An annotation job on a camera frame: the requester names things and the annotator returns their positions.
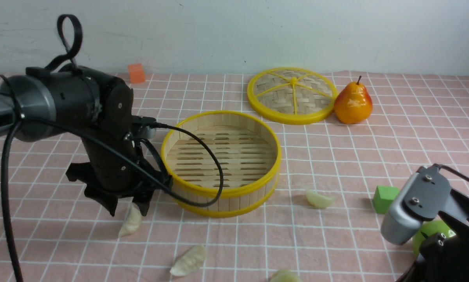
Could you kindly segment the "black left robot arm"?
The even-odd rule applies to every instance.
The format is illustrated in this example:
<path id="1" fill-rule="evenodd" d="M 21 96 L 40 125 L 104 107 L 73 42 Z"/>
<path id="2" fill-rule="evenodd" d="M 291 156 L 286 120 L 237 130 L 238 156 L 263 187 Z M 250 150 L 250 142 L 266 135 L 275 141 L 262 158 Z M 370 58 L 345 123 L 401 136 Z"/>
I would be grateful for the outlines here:
<path id="1" fill-rule="evenodd" d="M 86 184 L 86 197 L 101 204 L 111 215 L 118 200 L 131 197 L 143 216 L 147 215 L 154 191 L 171 188 L 172 179 L 164 168 L 154 169 L 144 159 L 142 148 L 133 139 L 153 134 L 152 117 L 132 115 L 133 89 L 123 79 L 71 63 L 44 78 L 16 75 L 9 85 L 0 85 L 0 137 L 16 121 L 14 91 L 18 105 L 27 118 L 43 118 L 75 128 L 98 139 L 130 159 L 155 178 L 147 181 L 122 159 L 86 138 L 82 142 L 89 162 L 72 163 L 66 171 L 69 181 Z"/>

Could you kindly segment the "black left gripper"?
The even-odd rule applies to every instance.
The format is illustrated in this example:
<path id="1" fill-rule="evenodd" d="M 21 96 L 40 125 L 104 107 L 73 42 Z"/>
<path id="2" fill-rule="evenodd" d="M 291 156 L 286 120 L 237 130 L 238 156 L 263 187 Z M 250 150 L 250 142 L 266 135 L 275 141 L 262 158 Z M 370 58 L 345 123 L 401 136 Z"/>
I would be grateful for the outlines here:
<path id="1" fill-rule="evenodd" d="M 145 217 L 156 190 L 171 188 L 172 179 L 148 139 L 131 133 L 133 90 L 121 79 L 90 74 L 99 85 L 101 111 L 93 125 L 81 129 L 89 162 L 72 164 L 70 181 L 86 184 L 84 195 L 114 217 L 117 196 L 132 196 L 132 203 Z"/>

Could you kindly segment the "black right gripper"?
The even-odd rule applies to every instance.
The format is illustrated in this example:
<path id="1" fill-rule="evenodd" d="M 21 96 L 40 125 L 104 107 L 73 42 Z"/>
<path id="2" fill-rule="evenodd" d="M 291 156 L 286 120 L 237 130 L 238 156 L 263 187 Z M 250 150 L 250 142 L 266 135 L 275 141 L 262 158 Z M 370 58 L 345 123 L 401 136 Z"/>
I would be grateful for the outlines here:
<path id="1" fill-rule="evenodd" d="M 426 237 L 400 282 L 469 282 L 469 197 L 454 189 L 437 216 L 455 232 Z"/>

